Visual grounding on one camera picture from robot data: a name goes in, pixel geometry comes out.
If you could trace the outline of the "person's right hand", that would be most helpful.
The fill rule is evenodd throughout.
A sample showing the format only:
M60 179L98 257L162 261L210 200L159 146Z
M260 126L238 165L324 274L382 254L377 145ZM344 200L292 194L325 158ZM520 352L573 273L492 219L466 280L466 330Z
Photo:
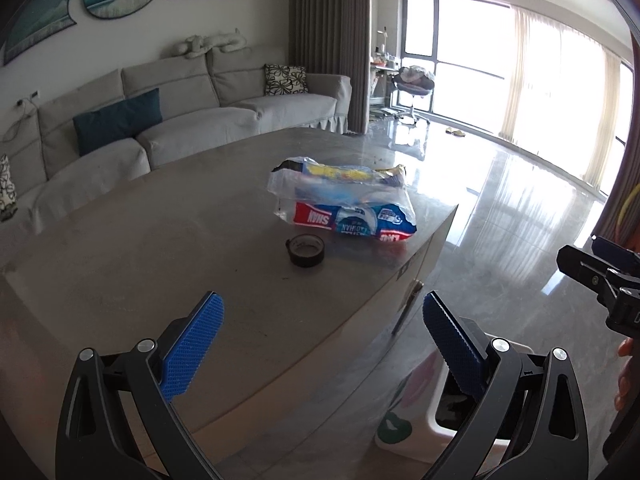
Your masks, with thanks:
M632 338L626 338L617 348L617 356L619 358L627 359L617 379L617 392L614 398L614 406L618 412L625 407L631 390L630 366L631 362L634 360L632 357L633 353L634 340Z

